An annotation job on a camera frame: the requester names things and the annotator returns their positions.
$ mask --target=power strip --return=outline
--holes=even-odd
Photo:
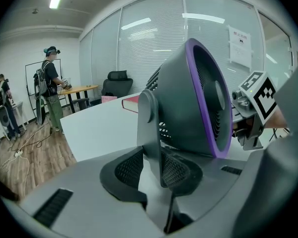
[[[22,153],[23,153],[22,150],[21,150],[21,151],[18,151],[18,152],[16,152],[16,153],[14,154],[14,156],[15,156],[15,157],[18,157],[18,156],[22,155]]]

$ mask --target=black t-shirt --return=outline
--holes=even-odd
[[[47,61],[47,60],[43,61],[42,69],[44,68],[44,66],[47,62],[49,62],[49,61]],[[56,72],[54,64],[52,62],[49,62],[45,66],[44,71],[45,71],[45,80],[48,85],[49,92],[46,92],[45,94],[43,94],[43,96],[48,97],[48,96],[52,96],[52,95],[57,95],[57,93],[58,93],[57,85],[52,79],[58,77],[59,75]]]
[[[9,87],[9,85],[6,81],[3,82],[2,89],[3,89],[4,95],[6,96],[5,105],[11,108],[12,106],[11,106],[11,103],[10,103],[10,100],[9,100],[9,96],[7,94],[7,91],[10,90],[10,87]]]

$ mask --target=red book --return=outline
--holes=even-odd
[[[121,101],[121,104],[123,105],[124,109],[138,113],[138,99],[139,95],[123,99]]]

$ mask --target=person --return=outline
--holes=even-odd
[[[10,124],[7,126],[7,129],[9,131],[10,137],[15,140],[15,133],[17,133],[18,137],[21,137],[24,134],[24,131],[20,131],[18,124],[16,123],[16,119],[13,113],[12,105],[9,99],[12,99],[12,94],[9,88],[9,85],[7,83],[7,80],[4,79],[4,75],[0,74],[0,85],[2,84],[2,90],[4,92],[4,95],[6,97],[5,107],[10,119]]]
[[[242,125],[245,126],[244,121],[234,123],[233,129],[234,130],[240,129],[241,127],[243,127]],[[253,126],[253,118],[246,119],[246,126],[250,126],[250,127]],[[273,128],[273,129],[287,128],[287,122],[278,106],[275,112],[272,114],[272,116],[267,120],[265,124],[265,128]]]
[[[57,85],[61,85],[63,88],[66,87],[66,84],[58,78],[58,73],[56,72],[55,66],[52,63],[56,58],[57,54],[60,53],[54,46],[44,49],[45,59],[42,62],[42,69],[45,72],[45,81],[47,83],[48,90],[42,94],[45,98],[50,114],[50,120],[55,131],[61,131],[62,134],[62,125],[61,118],[63,118],[63,110],[59,100]]]

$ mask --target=wooden table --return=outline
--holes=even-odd
[[[71,106],[71,110],[72,110],[72,113],[75,113],[75,110],[74,110],[74,105],[72,103],[72,98],[71,98],[71,94],[72,93],[76,93],[76,97],[77,99],[80,99],[80,92],[84,92],[84,95],[85,95],[85,98],[88,98],[87,96],[87,91],[88,90],[92,90],[92,89],[95,89],[97,88],[98,85],[89,85],[89,86],[76,86],[76,87],[72,87],[71,89],[69,90],[64,90],[62,89],[60,92],[58,92],[59,95],[67,95],[68,98],[69,98],[69,102],[70,102],[70,106]]]

